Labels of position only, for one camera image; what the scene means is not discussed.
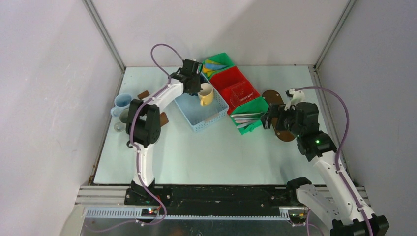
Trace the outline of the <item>green bin with toothbrushes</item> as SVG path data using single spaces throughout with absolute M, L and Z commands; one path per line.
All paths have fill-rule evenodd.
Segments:
M 230 117 L 239 133 L 244 135 L 262 125 L 260 118 L 267 110 L 268 103 L 260 96 L 235 108 Z

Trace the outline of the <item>yellow ceramic mug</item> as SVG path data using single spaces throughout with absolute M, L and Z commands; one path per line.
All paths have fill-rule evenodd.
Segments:
M 210 83 L 202 83 L 201 88 L 198 93 L 200 105 L 202 107 L 211 105 L 214 100 L 214 87 Z

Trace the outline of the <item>clear glass rectangular container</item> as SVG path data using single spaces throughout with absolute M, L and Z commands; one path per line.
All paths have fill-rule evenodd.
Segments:
M 252 84 L 248 81 L 239 82 L 230 87 L 230 106 L 238 107 L 259 96 Z

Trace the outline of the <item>light blue plastic basket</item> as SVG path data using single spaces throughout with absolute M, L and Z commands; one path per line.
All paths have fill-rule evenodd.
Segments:
M 213 95 L 213 102 L 204 107 L 197 95 L 185 93 L 174 100 L 193 132 L 199 132 L 227 115 L 229 105 L 215 88 Z

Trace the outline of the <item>glass jar with brown lid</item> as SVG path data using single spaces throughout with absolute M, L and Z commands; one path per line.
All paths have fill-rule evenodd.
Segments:
M 160 114 L 160 126 L 163 127 L 169 122 L 169 119 L 167 117 L 167 114 L 165 112 L 162 112 Z

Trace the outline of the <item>light blue ceramic mug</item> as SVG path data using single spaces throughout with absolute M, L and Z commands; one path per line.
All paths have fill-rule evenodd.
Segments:
M 114 100 L 114 107 L 110 110 L 112 117 L 119 117 L 130 106 L 133 97 L 128 93 L 119 94 Z

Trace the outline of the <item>grey ceramic mug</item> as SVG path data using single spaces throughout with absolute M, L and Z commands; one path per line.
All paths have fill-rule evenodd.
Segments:
M 114 124 L 114 130 L 116 132 L 123 132 L 123 131 L 125 131 L 126 125 L 127 125 L 127 121 L 128 121 L 128 113 L 129 113 L 129 109 L 126 108 L 119 115 L 119 120 Z

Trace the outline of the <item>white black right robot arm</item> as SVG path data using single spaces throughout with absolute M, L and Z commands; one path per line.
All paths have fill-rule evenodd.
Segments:
M 303 177 L 287 183 L 293 187 L 286 192 L 288 203 L 307 206 L 326 224 L 332 236 L 384 236 L 389 229 L 387 218 L 377 216 L 364 201 L 340 163 L 333 140 L 320 130 L 318 116 L 316 104 L 300 102 L 289 108 L 271 104 L 261 117 L 265 129 L 276 118 L 277 131 L 289 131 L 295 136 L 300 153 L 320 173 L 333 198 L 330 201 L 318 193 Z

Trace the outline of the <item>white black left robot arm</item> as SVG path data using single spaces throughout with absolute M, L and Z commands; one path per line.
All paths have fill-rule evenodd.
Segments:
M 197 94 L 202 90 L 200 72 L 203 64 L 191 59 L 168 75 L 164 86 L 144 99 L 130 102 L 126 133 L 136 154 L 136 174 L 133 182 L 141 186 L 136 198 L 144 205 L 155 200 L 155 191 L 149 188 L 154 182 L 152 156 L 155 143 L 161 134 L 160 114 L 177 97 L 184 93 Z

